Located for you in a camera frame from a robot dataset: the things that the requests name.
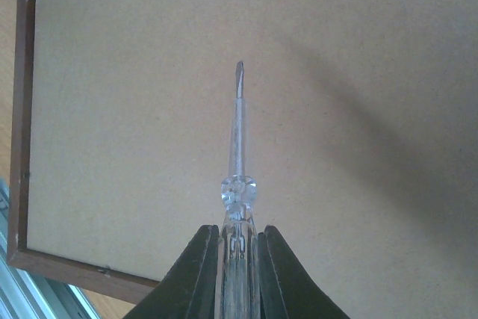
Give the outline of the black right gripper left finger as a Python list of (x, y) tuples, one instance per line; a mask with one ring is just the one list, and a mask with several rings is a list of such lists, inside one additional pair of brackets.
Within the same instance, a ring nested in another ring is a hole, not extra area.
[(212, 318), (218, 238), (218, 226), (201, 226), (157, 287), (126, 317)]

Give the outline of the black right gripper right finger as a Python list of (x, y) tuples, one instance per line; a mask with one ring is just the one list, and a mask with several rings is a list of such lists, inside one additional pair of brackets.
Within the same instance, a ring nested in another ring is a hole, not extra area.
[(258, 234), (262, 318), (347, 318), (309, 276), (280, 231)]

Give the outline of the clear handle screwdriver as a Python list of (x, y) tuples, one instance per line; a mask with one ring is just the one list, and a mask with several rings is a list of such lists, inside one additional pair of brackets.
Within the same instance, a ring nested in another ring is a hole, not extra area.
[(247, 106), (244, 65), (235, 70), (235, 99), (228, 176), (221, 183), (225, 218), (218, 241), (215, 318), (260, 318), (258, 233), (253, 220), (257, 198), (254, 178), (246, 173)]

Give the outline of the brown wooden picture frame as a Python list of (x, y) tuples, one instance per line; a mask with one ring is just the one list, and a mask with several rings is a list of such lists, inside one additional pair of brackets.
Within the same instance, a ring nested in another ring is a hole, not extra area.
[(139, 303), (157, 282), (31, 250), (27, 245), (36, 0), (16, 0), (7, 262), (49, 279)]

